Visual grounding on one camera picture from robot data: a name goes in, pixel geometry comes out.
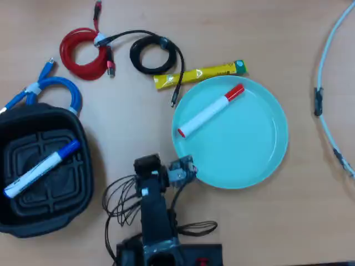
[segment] wooden table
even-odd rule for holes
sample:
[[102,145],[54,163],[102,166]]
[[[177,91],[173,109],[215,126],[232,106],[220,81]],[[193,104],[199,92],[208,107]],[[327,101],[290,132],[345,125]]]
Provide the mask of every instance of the wooden table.
[[[167,36],[193,69],[244,59],[250,78],[268,88],[283,106],[290,144],[276,173],[260,185],[240,190],[215,189],[196,182],[177,205],[179,223],[215,219],[218,230],[183,243],[224,246],[225,265],[290,265],[355,259],[355,185],[331,153],[312,115],[316,66],[324,40],[351,1],[312,0],[105,0],[100,29],[107,35],[145,28]],[[37,78],[55,57],[57,75],[80,88],[80,120],[90,141],[95,195],[88,209],[68,227],[47,236],[15,239],[0,235],[2,265],[111,265],[104,246],[103,189],[133,172],[134,159],[159,152],[176,159],[170,137],[172,90],[158,93],[152,78],[129,60],[130,36],[116,42],[116,77],[84,81],[71,75],[59,57],[59,43],[72,29],[92,27],[93,1],[3,0],[0,3],[0,105]],[[340,28],[324,69],[324,113],[349,162],[355,163],[353,87],[355,12]],[[97,54],[90,44],[77,61]],[[159,48],[143,63],[167,58]],[[67,106],[69,93],[52,89],[40,101]],[[140,221],[119,228],[111,243],[140,231]]]

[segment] light blue plate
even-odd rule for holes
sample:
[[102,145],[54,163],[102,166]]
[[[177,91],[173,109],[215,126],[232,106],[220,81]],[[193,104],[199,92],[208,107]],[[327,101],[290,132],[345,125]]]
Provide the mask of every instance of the light blue plate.
[[[186,139],[177,128],[238,83],[245,91]],[[207,79],[189,90],[176,108],[173,143],[179,157],[192,155],[197,177],[220,188],[245,188],[281,163],[288,145],[286,115],[260,84],[240,76]]]

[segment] marker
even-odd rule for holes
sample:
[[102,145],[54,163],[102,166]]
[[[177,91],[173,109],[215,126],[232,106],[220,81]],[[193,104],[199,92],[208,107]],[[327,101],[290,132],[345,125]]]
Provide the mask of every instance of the marker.
[[55,168],[59,163],[61,163],[66,157],[68,157],[78,148],[80,148],[80,142],[78,140],[73,140],[71,143],[67,144],[67,146],[64,146],[59,151],[52,153],[42,162],[40,162],[27,173],[25,173],[23,176],[8,185],[4,189],[5,196],[9,198],[17,196],[27,187],[32,185],[33,182],[35,182],[40,177],[44,176],[50,170]]
[[233,101],[238,95],[244,91],[243,84],[236,85],[232,90],[227,92],[224,96],[219,97],[214,103],[199,112],[194,118],[178,128],[178,132],[182,137],[188,137],[192,132],[202,126],[205,122],[210,120],[215,114],[219,113],[228,104]]

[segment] yellow package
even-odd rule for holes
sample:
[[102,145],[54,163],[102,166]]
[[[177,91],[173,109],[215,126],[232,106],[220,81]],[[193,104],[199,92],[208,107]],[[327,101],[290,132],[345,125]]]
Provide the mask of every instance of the yellow package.
[[[222,75],[244,75],[247,73],[247,68],[243,60],[237,60],[225,65],[212,66],[210,68],[200,68],[184,72],[182,84],[188,82],[202,81],[213,76]],[[154,83],[157,90],[162,90],[178,83],[180,74],[173,75],[154,75]]]

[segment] coiled blue cable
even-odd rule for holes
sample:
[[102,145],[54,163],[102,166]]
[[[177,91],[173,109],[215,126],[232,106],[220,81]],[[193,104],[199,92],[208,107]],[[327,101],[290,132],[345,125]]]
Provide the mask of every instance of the coiled blue cable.
[[35,104],[37,102],[37,95],[42,90],[51,85],[61,84],[67,87],[72,95],[72,102],[70,103],[70,107],[68,108],[68,110],[77,115],[80,108],[82,107],[82,96],[80,94],[80,91],[77,86],[68,79],[61,78],[58,76],[47,77],[50,71],[52,70],[53,65],[53,58],[45,64],[39,75],[37,83],[34,84],[36,91],[30,89],[30,85],[29,87],[21,91],[19,94],[17,94],[7,105],[5,105],[5,107],[0,111],[0,113],[11,109],[16,104],[18,104],[24,97],[27,97],[27,105]]

